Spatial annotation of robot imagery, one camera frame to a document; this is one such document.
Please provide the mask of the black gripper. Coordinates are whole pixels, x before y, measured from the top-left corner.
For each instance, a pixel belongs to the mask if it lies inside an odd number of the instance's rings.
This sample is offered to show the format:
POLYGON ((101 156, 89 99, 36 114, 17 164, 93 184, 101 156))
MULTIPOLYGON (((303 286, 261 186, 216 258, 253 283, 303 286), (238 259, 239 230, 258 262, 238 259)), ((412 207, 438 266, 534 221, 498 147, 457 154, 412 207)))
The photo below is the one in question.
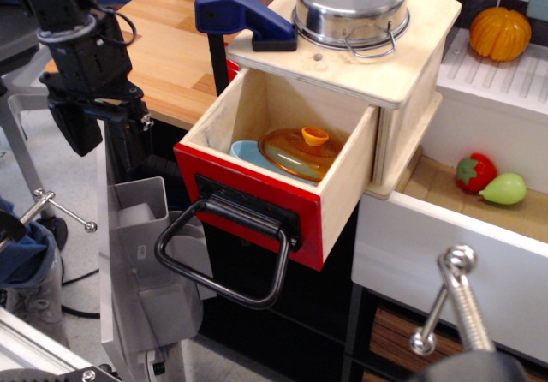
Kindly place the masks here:
POLYGON ((85 157, 103 141, 93 116, 103 119, 119 178, 131 181, 152 154, 153 120, 143 91, 126 75, 84 90, 71 87, 58 73, 45 72, 39 80, 48 89, 52 117, 73 151, 85 157))

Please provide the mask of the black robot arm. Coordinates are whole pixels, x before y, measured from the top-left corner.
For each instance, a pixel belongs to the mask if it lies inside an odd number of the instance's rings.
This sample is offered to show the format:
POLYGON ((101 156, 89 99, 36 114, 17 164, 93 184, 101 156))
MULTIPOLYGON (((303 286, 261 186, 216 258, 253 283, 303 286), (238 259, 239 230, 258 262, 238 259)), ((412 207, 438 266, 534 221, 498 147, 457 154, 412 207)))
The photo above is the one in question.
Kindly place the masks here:
POLYGON ((65 140, 84 157, 108 139, 117 174, 129 180, 152 153, 153 120, 143 91, 128 78, 130 43, 122 36, 121 14, 98 0, 18 1, 36 19, 39 42, 57 66, 39 79, 65 140))

